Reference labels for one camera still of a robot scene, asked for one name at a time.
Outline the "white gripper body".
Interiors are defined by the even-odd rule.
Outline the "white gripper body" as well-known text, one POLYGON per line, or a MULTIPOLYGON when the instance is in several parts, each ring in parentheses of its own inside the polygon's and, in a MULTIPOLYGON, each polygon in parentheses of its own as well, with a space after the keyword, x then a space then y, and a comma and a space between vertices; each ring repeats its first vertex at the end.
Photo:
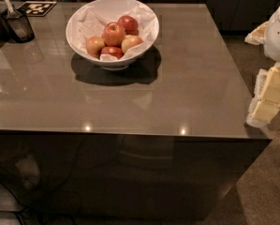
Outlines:
POLYGON ((268 20, 264 35, 264 53, 280 62, 280 6, 268 20))

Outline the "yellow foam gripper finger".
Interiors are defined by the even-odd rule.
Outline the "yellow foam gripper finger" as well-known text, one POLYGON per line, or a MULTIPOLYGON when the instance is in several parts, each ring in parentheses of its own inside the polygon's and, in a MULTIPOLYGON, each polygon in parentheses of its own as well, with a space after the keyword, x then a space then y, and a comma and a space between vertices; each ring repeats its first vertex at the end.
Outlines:
POLYGON ((280 112, 280 62, 269 70, 261 69, 256 78, 246 123, 254 128, 270 124, 280 112))
POLYGON ((264 22, 249 33, 244 41, 252 45, 263 45, 265 43, 265 33, 267 30, 268 23, 264 22))

